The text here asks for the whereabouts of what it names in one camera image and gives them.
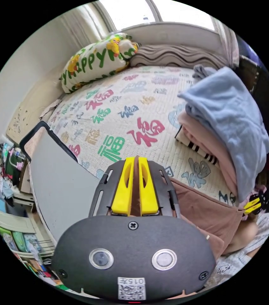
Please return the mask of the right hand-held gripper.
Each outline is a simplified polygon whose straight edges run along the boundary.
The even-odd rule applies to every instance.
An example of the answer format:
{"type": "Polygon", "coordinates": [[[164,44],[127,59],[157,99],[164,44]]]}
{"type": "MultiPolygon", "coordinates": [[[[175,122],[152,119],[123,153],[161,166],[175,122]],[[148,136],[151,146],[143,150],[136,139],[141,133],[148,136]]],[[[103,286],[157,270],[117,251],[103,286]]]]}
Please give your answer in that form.
{"type": "Polygon", "coordinates": [[[266,196],[262,191],[259,191],[259,193],[250,196],[249,202],[243,207],[243,214],[259,214],[266,209],[266,205],[266,196]]]}

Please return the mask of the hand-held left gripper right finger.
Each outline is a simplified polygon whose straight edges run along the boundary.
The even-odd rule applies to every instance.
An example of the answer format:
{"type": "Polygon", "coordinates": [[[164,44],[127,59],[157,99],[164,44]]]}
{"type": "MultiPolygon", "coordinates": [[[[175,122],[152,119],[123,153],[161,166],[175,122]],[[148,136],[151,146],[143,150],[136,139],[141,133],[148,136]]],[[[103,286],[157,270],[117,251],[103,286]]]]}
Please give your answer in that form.
{"type": "Polygon", "coordinates": [[[159,206],[147,158],[138,158],[138,168],[141,216],[156,215],[159,206]]]}

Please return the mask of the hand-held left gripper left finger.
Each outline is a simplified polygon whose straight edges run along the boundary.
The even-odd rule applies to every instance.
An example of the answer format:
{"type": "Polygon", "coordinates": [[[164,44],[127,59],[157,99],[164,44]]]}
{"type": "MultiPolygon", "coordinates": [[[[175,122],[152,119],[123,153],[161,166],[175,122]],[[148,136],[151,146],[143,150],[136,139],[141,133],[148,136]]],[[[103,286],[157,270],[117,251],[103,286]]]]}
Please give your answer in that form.
{"type": "Polygon", "coordinates": [[[111,205],[113,214],[129,216],[132,204],[135,157],[127,157],[122,167],[117,189],[111,205]]]}

